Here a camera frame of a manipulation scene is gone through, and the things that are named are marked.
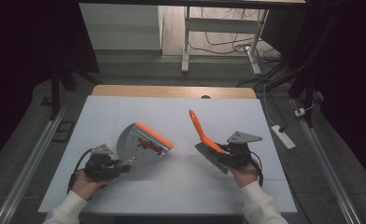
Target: white tabletop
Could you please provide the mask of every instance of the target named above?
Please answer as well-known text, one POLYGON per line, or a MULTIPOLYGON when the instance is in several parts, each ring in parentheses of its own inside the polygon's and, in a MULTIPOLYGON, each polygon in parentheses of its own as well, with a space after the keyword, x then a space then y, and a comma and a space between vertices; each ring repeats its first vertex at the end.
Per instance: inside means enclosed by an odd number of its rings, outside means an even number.
MULTIPOLYGON (((206 135, 226 144, 235 131, 263 138, 249 143, 263 164, 263 189, 281 212, 297 212, 260 101, 89 96, 39 212, 66 196, 67 183, 82 153, 106 143, 116 152, 120 133, 143 122, 174 144, 158 163, 133 168, 94 195, 83 211, 110 215, 234 215, 243 199, 231 174, 224 175, 196 149, 200 142, 189 117, 193 109, 206 135)), ((89 156, 83 160, 84 166, 89 156)))

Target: metal rail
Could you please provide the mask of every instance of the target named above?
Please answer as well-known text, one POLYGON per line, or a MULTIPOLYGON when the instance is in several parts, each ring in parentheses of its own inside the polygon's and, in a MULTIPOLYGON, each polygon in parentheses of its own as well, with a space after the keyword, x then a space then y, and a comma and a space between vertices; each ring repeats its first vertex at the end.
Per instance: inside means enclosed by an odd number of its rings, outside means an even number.
POLYGON ((50 120, 43 133, 40 135, 31 155, 23 166, 17 180, 12 186, 8 196, 6 197, 3 205, 0 207, 0 224, 9 223, 17 210, 18 205, 28 188, 32 177, 37 170, 38 164, 41 162, 43 155, 49 146, 52 136, 55 130, 58 128, 64 112, 71 100, 71 94, 67 93, 66 99, 64 100, 63 106, 59 113, 56 115, 54 120, 50 120))
MULTIPOLYGON (((293 99, 291 99, 290 102, 295 109, 298 108, 296 102, 293 99)), ((360 224, 361 222, 356 212, 356 209, 349 199, 349 196, 346 193, 343 184, 335 173, 334 168, 332 167, 331 162, 325 150, 323 149, 323 146, 320 144, 320 141, 317 138, 316 132, 314 131, 314 129, 309 127, 304 119, 300 119, 300 123, 311 145, 311 148, 314 150, 317 161, 322 168, 323 174, 326 176, 326 179, 329 182, 329 186, 331 187, 331 190, 334 192, 337 198, 338 204, 340 205, 341 211, 343 212, 343 215, 346 219, 346 223, 360 224)))

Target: wall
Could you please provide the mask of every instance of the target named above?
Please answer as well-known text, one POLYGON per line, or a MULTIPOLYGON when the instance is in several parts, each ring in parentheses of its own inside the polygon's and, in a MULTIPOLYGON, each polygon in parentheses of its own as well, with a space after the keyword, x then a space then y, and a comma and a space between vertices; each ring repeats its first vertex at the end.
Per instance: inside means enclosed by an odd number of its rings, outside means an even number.
POLYGON ((94 49, 161 49, 158 6, 80 3, 94 49))

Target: table leg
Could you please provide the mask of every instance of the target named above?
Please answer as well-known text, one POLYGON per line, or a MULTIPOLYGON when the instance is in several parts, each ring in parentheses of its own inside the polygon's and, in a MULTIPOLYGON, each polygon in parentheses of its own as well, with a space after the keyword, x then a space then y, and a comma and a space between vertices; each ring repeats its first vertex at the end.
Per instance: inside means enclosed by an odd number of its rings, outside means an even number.
POLYGON ((189 72, 189 31, 190 31, 190 7, 185 7, 185 34, 182 57, 182 73, 189 72))
POLYGON ((265 17, 267 16, 267 13, 268 13, 268 10, 264 10, 264 12, 262 13, 262 15, 260 17, 260 20, 259 20, 259 23, 258 23, 258 26, 257 26, 256 33, 253 36, 253 43, 250 46, 249 50, 246 52, 247 56, 249 57, 250 65, 252 66, 254 75, 260 75, 261 74, 259 64, 258 64, 258 62, 256 60, 256 57, 255 57, 255 50, 256 50, 257 43, 259 42, 262 26, 264 25, 265 17))

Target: gray floor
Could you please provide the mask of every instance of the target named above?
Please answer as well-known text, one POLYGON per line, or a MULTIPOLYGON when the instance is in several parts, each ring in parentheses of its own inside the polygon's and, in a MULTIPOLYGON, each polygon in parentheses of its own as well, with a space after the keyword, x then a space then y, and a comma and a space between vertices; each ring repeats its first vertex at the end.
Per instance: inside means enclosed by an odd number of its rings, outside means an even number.
MULTIPOLYGON (((161 57, 157 55, 98 55, 101 75, 94 75, 105 84, 133 85, 177 85, 177 86, 215 86, 234 87, 237 83, 253 79, 249 72, 246 58, 194 58, 190 61, 190 72, 180 73, 180 58, 161 57)), ((273 64, 262 64, 264 72, 273 64)), ((76 76, 77 89, 71 92, 73 103, 68 106, 62 122, 75 123, 86 97, 94 87, 86 79, 76 76)), ((242 87, 253 87, 257 81, 244 84, 242 87)), ((276 88, 266 95, 270 119, 276 124, 288 123, 286 133, 296 144, 293 150, 285 150, 275 138, 277 153, 289 179, 291 192, 297 208, 296 214, 284 214, 289 223, 346 223, 335 195, 320 169, 313 149, 306 139, 299 120, 293 115, 294 108, 287 95, 288 87, 276 88)), ((263 102, 261 92, 257 93, 263 102)), ((50 97, 50 82, 38 85, 34 90, 33 102, 28 108, 16 132, 10 137, 0 154, 0 206, 20 173, 29 154, 35 146, 50 115, 50 106, 44 104, 50 97)), ((319 101, 313 108, 314 130, 322 146, 327 151, 333 167, 355 205, 362 223, 366 223, 366 172, 350 151, 349 147, 324 119, 319 111, 319 101)), ((11 223, 41 223, 45 214, 38 214, 53 174, 59 164, 67 145, 68 133, 56 133, 53 141, 40 162, 38 169, 11 223)), ((240 217, 104 217, 94 214, 83 214, 83 223, 241 223, 240 217)))

